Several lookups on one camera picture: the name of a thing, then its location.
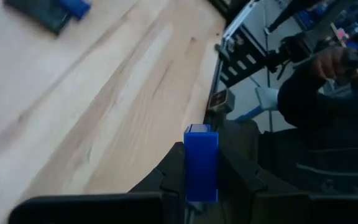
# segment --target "blue plastic block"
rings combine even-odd
[[[186,200],[218,201],[219,134],[209,125],[192,124],[185,132]]]
[[[59,0],[60,5],[72,16],[82,19],[91,9],[91,5],[82,0]]]

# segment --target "blue object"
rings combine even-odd
[[[72,16],[82,19],[91,9],[91,5],[82,0],[59,0],[60,5]]]
[[[219,134],[211,126],[192,124],[184,135],[186,201],[218,201]]]
[[[260,115],[261,113],[263,113],[263,109],[261,106],[257,106],[255,109],[253,109],[252,111],[241,115],[240,117],[238,117],[236,119],[236,121],[241,122],[241,121],[249,121],[251,119],[254,119],[256,116]]]
[[[320,19],[323,16],[324,12],[327,10],[327,7],[324,5],[318,6],[313,11],[300,11],[298,13],[298,18],[301,23],[307,28],[311,28],[315,24],[317,19]]]

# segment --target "wood grain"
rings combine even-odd
[[[0,223],[38,195],[126,192],[203,120],[205,0],[94,0],[55,37],[0,3]]]

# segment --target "person's hand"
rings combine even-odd
[[[336,79],[345,73],[341,60],[348,49],[344,47],[333,47],[324,49],[317,53],[312,62],[311,72],[323,79]]]

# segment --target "sleeve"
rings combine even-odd
[[[278,93],[278,110],[285,120],[297,128],[320,128],[334,118],[358,118],[358,96],[338,98],[325,96],[318,90],[325,80],[298,69]]]
[[[330,122],[334,114],[327,107],[330,99],[318,93],[325,80],[298,69],[278,93],[278,110],[297,128],[318,128]]]

